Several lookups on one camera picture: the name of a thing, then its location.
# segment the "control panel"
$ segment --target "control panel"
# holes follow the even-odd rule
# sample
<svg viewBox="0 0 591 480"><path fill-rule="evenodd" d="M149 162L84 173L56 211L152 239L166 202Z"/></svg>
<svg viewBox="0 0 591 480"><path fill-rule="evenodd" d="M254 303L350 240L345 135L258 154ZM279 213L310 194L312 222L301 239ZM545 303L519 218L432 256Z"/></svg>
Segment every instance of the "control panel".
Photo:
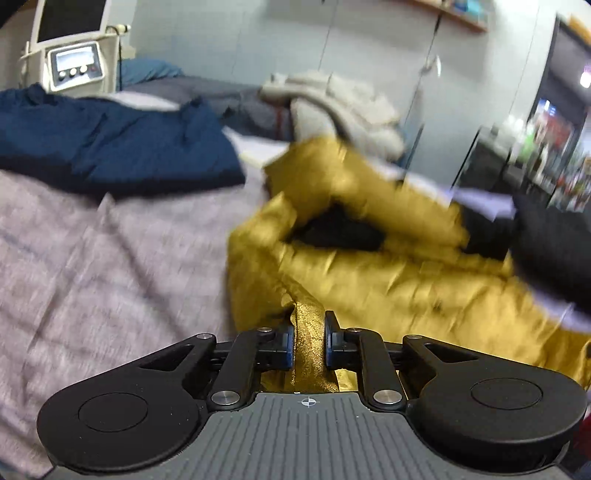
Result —
<svg viewBox="0 0 591 480"><path fill-rule="evenodd" d="M91 41L75 46L55 48L48 53L53 90L63 90L105 77L100 47Z"/></svg>

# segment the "triangular cutout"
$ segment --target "triangular cutout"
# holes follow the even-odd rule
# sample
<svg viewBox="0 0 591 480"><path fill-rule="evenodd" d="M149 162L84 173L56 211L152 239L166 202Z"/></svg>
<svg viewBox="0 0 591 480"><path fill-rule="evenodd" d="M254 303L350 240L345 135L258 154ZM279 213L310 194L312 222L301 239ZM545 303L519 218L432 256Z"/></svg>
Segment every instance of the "triangular cutout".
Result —
<svg viewBox="0 0 591 480"><path fill-rule="evenodd" d="M439 345L438 343L425 344L427 349L433 353L439 360L447 364L458 364L460 362L470 362L478 360L476 355L456 350L455 348Z"/></svg>
<svg viewBox="0 0 591 480"><path fill-rule="evenodd" d="M146 370L160 370L161 372L171 372L175 370L187 355L193 350L193 345L182 345L175 350L172 350L149 363L142 365L141 368Z"/></svg>

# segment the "dark blue cloth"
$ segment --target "dark blue cloth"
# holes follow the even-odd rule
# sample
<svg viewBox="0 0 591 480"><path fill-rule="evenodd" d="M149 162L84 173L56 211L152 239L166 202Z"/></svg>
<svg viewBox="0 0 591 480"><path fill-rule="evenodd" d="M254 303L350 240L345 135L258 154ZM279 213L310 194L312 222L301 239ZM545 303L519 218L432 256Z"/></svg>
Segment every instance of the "dark blue cloth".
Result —
<svg viewBox="0 0 591 480"><path fill-rule="evenodd" d="M0 92L0 168L73 193L153 196L244 184L232 144L200 99L176 112Z"/></svg>

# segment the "gold fabric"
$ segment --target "gold fabric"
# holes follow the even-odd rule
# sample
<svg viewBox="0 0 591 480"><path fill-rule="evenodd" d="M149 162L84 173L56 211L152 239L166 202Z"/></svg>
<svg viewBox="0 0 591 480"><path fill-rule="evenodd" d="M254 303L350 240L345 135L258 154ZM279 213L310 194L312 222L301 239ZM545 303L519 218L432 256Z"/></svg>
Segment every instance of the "gold fabric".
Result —
<svg viewBox="0 0 591 480"><path fill-rule="evenodd" d="M334 310L342 327L372 329L389 342L416 333L589 385L590 336L549 319L513 276L509 256L499 262L463 254L469 235L457 205L384 180L330 138L293 145L265 170L272 199L231 234L228 269L239 330L276 325L285 315L295 327L295 367L267 377L271 388L356 388L354 375L324 368L325 310ZM386 233L379 252L286 240L334 202Z"/></svg>

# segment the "white monitor frame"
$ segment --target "white monitor frame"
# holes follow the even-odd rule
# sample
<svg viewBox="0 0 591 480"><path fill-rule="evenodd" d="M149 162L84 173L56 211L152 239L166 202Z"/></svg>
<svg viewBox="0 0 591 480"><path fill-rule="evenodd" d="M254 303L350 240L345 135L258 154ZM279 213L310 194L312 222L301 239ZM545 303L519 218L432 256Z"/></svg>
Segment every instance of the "white monitor frame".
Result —
<svg viewBox="0 0 591 480"><path fill-rule="evenodd" d="M100 28L96 31L77 33L74 35L67 35L65 37L52 38L38 42L39 28L41 27L41 20L43 18L43 10L45 9L46 0L38 0L37 9L35 10L35 19L33 20L33 31L31 32L30 51L40 50L42 48L48 49L52 47L62 46L68 43L76 43L79 41L95 40L105 34L107 22L109 21L109 13L111 12L112 0L105 1L105 9L103 10L103 17L100 21Z"/></svg>

